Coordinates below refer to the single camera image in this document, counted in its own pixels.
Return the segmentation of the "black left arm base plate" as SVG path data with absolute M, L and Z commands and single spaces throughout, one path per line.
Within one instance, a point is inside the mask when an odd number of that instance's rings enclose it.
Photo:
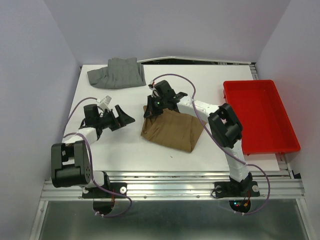
M 127 194 L 128 185 L 125 182 L 111 182 L 108 186 L 108 190 L 110 192 L 126 195 Z M 98 187 L 93 188 L 85 188 L 82 191 L 83 199 L 124 199 L 124 196 L 117 196 L 110 193 L 107 193 Z

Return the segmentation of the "grey pleated skirt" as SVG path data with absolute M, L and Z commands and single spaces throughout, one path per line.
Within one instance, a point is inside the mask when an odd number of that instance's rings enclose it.
M 126 89 L 146 85 L 144 66 L 137 58 L 112 58 L 105 67 L 87 72 L 89 84 L 98 89 Z

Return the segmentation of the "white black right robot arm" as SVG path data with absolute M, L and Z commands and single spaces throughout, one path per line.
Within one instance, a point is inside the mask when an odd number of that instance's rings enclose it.
M 148 86 L 152 94 L 147 97 L 143 117 L 152 119 L 170 110 L 196 117 L 201 124 L 209 124 L 212 139 L 226 156 L 231 192 L 235 195 L 246 192 L 252 175 L 242 150 L 243 126 L 231 105 L 217 106 L 194 100 L 184 92 L 176 93 L 166 80 Z

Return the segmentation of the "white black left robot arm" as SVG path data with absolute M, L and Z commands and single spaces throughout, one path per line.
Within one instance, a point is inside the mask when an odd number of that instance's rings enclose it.
M 99 113 L 96 104 L 83 107 L 84 120 L 70 138 L 51 146 L 51 181 L 56 188 L 87 186 L 94 177 L 90 146 L 98 141 L 105 129 L 112 132 L 135 122 L 119 105 Z

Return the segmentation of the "tan brown skirt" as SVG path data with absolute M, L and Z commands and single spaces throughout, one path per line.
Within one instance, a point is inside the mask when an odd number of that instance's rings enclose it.
M 140 136 L 149 142 L 191 153 L 203 130 L 197 117 L 164 109 L 161 115 L 144 119 Z

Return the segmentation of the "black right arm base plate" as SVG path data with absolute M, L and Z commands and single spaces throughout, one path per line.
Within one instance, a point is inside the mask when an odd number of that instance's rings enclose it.
M 211 196 L 216 199 L 259 197 L 260 191 L 256 181 L 250 182 L 245 187 L 239 182 L 219 181 L 214 183 L 214 189 L 211 191 Z

